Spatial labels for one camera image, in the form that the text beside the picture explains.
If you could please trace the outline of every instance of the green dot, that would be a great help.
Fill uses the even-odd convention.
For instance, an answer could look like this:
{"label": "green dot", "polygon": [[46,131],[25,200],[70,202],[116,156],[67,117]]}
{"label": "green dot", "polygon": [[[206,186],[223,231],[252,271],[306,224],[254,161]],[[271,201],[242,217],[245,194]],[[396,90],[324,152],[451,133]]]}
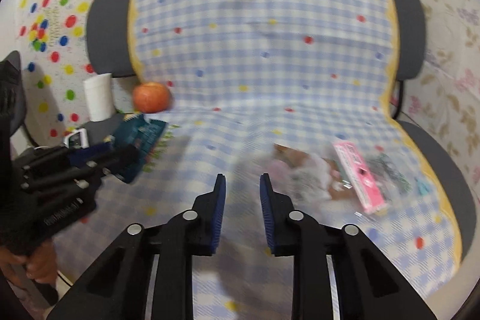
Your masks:
{"label": "green dot", "polygon": [[75,99],[75,91],[67,90],[67,99],[68,100],[74,100]]}

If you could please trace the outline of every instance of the yellow dot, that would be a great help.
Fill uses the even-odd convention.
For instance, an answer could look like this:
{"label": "yellow dot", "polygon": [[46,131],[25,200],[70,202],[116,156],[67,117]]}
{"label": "yellow dot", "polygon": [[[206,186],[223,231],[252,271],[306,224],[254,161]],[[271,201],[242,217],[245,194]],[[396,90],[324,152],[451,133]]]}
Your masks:
{"label": "yellow dot", "polygon": [[84,13],[88,10],[88,3],[87,2],[82,2],[78,5],[77,11],[79,13]]}
{"label": "yellow dot", "polygon": [[46,103],[46,102],[42,102],[39,106],[38,106],[38,111],[40,113],[45,113],[47,111],[49,111],[49,104]]}
{"label": "yellow dot", "polygon": [[231,310],[232,312],[238,312],[238,305],[235,304],[233,301],[225,302],[225,308]]}
{"label": "yellow dot", "polygon": [[80,37],[83,34],[83,27],[77,26],[76,28],[74,28],[73,32],[73,35],[75,37]]}
{"label": "yellow dot", "polygon": [[153,216],[154,214],[157,213],[157,209],[155,209],[154,207],[152,206],[148,206],[147,208],[145,208],[145,214],[147,216]]}
{"label": "yellow dot", "polygon": [[65,74],[67,75],[71,75],[75,72],[74,68],[70,64],[66,65],[64,70],[65,70]]}

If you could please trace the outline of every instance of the white paper roll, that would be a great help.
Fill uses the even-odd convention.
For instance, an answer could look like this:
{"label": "white paper roll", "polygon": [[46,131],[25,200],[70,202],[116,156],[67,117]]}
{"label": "white paper roll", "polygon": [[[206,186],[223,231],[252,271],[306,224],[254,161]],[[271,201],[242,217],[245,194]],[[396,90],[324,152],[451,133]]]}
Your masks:
{"label": "white paper roll", "polygon": [[83,81],[90,121],[106,120],[115,114],[112,74],[101,74]]}

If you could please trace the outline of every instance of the red dot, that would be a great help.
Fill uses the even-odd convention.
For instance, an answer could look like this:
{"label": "red dot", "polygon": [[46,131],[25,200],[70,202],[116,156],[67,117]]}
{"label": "red dot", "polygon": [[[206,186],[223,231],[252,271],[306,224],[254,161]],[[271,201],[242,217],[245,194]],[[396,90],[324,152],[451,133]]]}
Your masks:
{"label": "red dot", "polygon": [[423,248],[424,244],[425,244],[425,241],[422,238],[415,239],[415,247],[417,247],[419,250]]}
{"label": "red dot", "polygon": [[65,21],[65,26],[71,28],[73,25],[75,25],[75,22],[77,22],[77,17],[69,16]]}
{"label": "red dot", "polygon": [[52,52],[52,54],[50,55],[50,59],[52,60],[52,62],[56,63],[60,59],[60,55],[58,54],[58,52]]}

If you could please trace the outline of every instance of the blue dot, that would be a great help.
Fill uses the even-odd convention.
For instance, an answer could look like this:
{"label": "blue dot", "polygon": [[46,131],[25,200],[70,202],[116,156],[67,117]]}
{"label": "blue dot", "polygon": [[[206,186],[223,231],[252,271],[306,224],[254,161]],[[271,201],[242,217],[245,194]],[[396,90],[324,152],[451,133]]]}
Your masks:
{"label": "blue dot", "polygon": [[67,36],[62,36],[62,37],[60,38],[60,45],[61,45],[61,46],[65,46],[65,45],[67,45],[67,44],[68,44],[68,37],[67,37]]}
{"label": "blue dot", "polygon": [[368,230],[367,236],[371,241],[375,241],[376,239],[378,239],[378,231],[375,228],[370,228]]}

